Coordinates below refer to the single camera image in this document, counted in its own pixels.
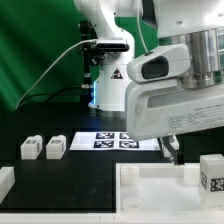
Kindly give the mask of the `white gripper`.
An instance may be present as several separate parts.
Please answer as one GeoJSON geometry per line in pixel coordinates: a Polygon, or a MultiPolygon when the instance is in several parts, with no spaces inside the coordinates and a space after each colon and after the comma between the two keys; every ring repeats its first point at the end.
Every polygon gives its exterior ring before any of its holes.
{"type": "Polygon", "coordinates": [[[224,126],[224,84],[183,89],[178,79],[131,82],[126,90],[125,111],[132,139],[163,137],[164,157],[174,165],[183,165],[183,152],[177,137],[171,135],[224,126]]]}

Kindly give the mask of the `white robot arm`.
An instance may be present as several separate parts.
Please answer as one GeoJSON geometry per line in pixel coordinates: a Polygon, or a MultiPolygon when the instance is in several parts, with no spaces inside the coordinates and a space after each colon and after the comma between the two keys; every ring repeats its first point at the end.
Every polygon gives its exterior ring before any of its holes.
{"type": "Polygon", "coordinates": [[[95,33],[91,112],[176,164],[179,135],[224,126],[224,0],[73,0],[95,33]]]}

